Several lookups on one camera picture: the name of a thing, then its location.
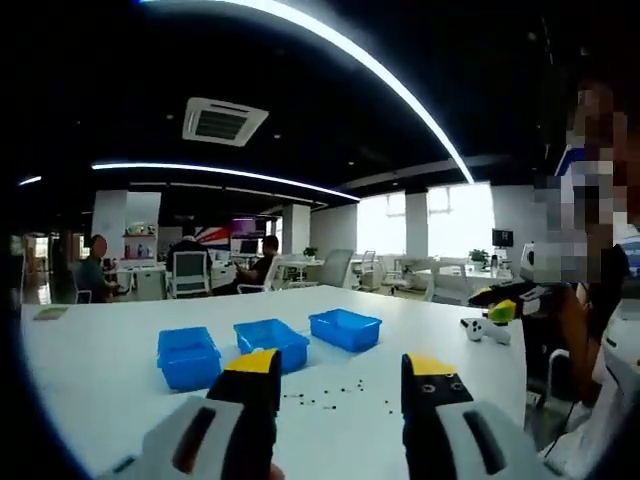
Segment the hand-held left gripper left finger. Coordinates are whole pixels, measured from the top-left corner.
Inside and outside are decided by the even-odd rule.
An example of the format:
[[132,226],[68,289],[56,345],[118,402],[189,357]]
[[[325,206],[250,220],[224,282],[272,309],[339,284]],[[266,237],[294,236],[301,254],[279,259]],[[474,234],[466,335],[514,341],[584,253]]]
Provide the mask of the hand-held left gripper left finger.
[[141,454],[102,479],[269,479],[281,352],[232,360],[204,397],[190,396],[146,433]]

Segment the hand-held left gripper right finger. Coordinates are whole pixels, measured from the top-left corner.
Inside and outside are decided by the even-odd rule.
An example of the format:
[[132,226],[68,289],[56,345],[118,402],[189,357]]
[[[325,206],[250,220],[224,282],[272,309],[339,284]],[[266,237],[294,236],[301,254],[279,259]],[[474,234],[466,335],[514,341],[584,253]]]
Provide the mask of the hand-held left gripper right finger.
[[401,361],[402,440],[411,479],[558,479],[521,427],[475,400],[455,368],[419,354]]

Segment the person's right hand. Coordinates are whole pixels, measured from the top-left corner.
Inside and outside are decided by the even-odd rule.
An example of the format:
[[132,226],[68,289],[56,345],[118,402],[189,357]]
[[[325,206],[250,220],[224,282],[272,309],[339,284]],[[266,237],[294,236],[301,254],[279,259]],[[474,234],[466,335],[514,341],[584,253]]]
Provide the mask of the person's right hand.
[[565,321],[584,312],[583,304],[570,283],[549,284],[538,298],[538,310],[532,314],[538,319]]

